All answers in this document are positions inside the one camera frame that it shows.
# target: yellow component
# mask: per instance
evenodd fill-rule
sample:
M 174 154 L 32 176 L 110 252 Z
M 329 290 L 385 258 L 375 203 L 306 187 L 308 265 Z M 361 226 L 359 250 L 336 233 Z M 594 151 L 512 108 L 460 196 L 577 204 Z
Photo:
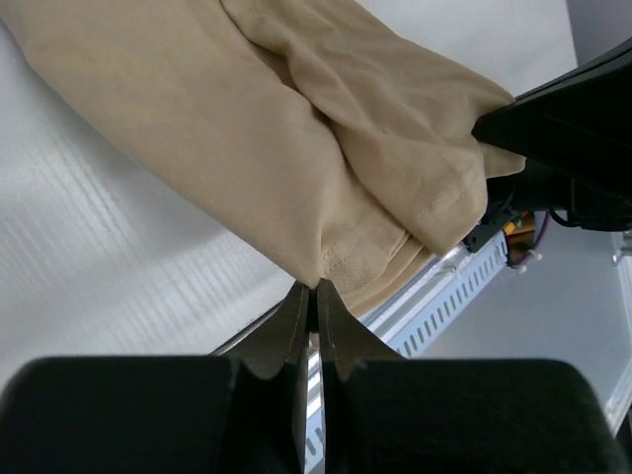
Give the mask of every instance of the yellow component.
M 505 231 L 505 235 L 512 235 L 516 230 L 515 224 L 513 222 L 510 222 L 505 226 L 503 230 Z

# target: white table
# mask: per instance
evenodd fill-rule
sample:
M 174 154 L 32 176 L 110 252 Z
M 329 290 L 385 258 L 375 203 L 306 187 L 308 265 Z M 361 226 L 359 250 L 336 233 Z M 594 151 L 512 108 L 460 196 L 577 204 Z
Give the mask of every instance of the white table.
M 575 66 L 564 0 L 365 0 L 514 94 Z M 205 354 L 291 278 L 81 120 L 0 28 L 0 386 L 36 356 Z

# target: gray wall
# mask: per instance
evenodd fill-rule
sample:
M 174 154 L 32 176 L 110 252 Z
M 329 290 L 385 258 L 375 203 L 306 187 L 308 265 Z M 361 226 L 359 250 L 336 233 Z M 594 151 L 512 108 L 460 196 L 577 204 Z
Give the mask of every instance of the gray wall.
M 568 0 L 580 64 L 632 37 L 632 0 Z

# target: fabric fold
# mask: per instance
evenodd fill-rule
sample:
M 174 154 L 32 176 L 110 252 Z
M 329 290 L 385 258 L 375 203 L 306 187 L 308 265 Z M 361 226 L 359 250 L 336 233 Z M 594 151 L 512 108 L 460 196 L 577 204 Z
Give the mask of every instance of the fabric fold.
M 355 314 L 478 221 L 511 96 L 353 0 L 0 0 L 32 68 L 131 159 Z

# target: beige fabric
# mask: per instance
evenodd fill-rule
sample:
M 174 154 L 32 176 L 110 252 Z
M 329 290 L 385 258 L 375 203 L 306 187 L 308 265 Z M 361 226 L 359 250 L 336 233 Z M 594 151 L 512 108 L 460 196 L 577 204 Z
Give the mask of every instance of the beige fabric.
M 507 92 L 353 0 L 0 0 L 0 17 L 104 136 L 355 314 L 523 166 L 470 134 Z

